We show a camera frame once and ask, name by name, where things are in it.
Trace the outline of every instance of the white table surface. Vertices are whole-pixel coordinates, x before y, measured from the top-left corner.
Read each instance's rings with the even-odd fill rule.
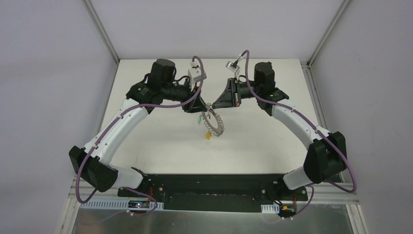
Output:
[[[189,59],[171,60],[176,64],[176,78],[187,75]],[[223,92],[226,79],[232,77],[233,73],[225,68],[228,60],[203,59],[207,79],[201,95],[205,102],[214,102]],[[120,61],[103,126],[119,109],[130,87],[150,72],[154,61]],[[299,110],[317,122],[299,60],[251,59],[250,79],[253,79],[255,64],[261,61],[272,63],[276,86],[290,96]],[[177,102],[165,100],[162,104],[173,103]],[[283,124],[261,110],[255,99],[243,99],[238,108],[216,111],[224,121],[225,132],[207,140],[206,127],[203,122],[198,125],[199,113],[188,114],[182,108],[155,108],[120,145],[112,164],[159,174],[287,173],[302,166],[305,147]]]

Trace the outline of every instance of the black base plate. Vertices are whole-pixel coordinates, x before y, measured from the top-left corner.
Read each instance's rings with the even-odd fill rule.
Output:
[[[165,210],[259,213],[261,205],[273,200],[307,201],[304,187],[286,197],[276,197],[276,181],[284,174],[177,175],[148,174],[136,191],[150,194],[164,203]],[[118,190],[120,197],[141,197]]]

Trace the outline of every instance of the coiled wire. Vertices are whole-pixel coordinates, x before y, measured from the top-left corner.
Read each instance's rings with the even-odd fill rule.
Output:
[[[208,129],[208,132],[214,134],[214,136],[219,137],[224,133],[224,122],[222,121],[221,117],[219,114],[217,114],[213,109],[212,109],[212,104],[207,103],[206,104],[206,112],[202,112],[201,116],[202,119],[204,120],[204,125]],[[215,128],[212,126],[212,124],[209,122],[210,117],[213,116],[215,120],[217,121],[218,127]]]

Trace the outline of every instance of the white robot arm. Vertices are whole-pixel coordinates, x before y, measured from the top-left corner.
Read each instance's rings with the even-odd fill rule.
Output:
[[[91,141],[86,143],[83,148],[85,152],[88,152],[95,144],[96,139],[98,139],[105,129],[112,123],[117,117],[121,115],[123,111],[139,103],[133,99],[126,99],[123,101],[119,110],[113,116],[113,118],[108,122],[108,124],[102,128]],[[118,171],[117,180],[112,185],[113,187],[130,187],[137,188],[141,183],[143,177],[142,175],[132,168],[118,167],[111,165],[111,161],[114,153],[119,148],[120,144],[125,140],[129,133],[134,129],[138,123],[140,123],[144,118],[148,116],[148,112],[145,108],[137,108],[129,111],[120,120],[118,120],[111,130],[102,138],[99,146],[93,151],[91,157],[98,157],[99,162],[107,165]]]
[[[248,85],[238,80],[237,73],[239,67],[237,63],[240,59],[238,57],[235,62],[230,61],[227,63],[226,67],[235,72],[235,77],[228,79],[224,92],[213,103],[213,108],[239,107],[242,99],[254,98]],[[302,116],[299,116],[294,111],[296,107],[289,99],[289,96],[275,86],[275,72],[270,62],[257,63],[254,68],[254,81],[250,80],[249,83],[257,96],[279,104],[272,105],[257,99],[258,106],[268,115],[287,126],[308,151],[303,166],[285,174],[283,180],[279,181],[279,184],[285,185],[285,193],[311,183],[321,183],[332,175],[346,169],[345,163],[340,156],[335,150],[332,150],[331,146],[325,142],[317,131],[324,136],[328,136],[327,138],[346,155],[344,136],[340,132],[331,133],[318,125],[311,122],[308,123]]]
[[[197,63],[191,63],[188,78],[183,85],[174,80],[175,74],[176,68],[172,61],[158,59],[145,79],[131,87],[119,110],[102,131],[82,148],[74,146],[70,150],[69,157],[75,172],[81,171],[81,177],[98,191],[104,192],[110,187],[137,188],[141,184],[143,172],[135,168],[111,165],[111,160],[132,129],[146,118],[154,107],[160,107],[164,99],[180,101],[181,104],[177,106],[182,106],[187,113],[207,111],[199,95],[200,90],[196,91],[191,87],[191,82],[200,81],[200,68]],[[140,103],[151,104],[151,107],[138,107]],[[81,170],[81,164],[88,155],[86,152],[89,152],[90,156]]]

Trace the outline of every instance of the white backdrop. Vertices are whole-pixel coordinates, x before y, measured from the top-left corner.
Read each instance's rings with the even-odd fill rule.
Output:
[[[92,0],[122,59],[308,61],[342,0]]]
[[[356,0],[313,65],[370,233],[413,233],[413,1]],[[385,204],[398,205],[386,210]]]
[[[0,233],[55,233],[115,64],[81,1],[0,3]]]

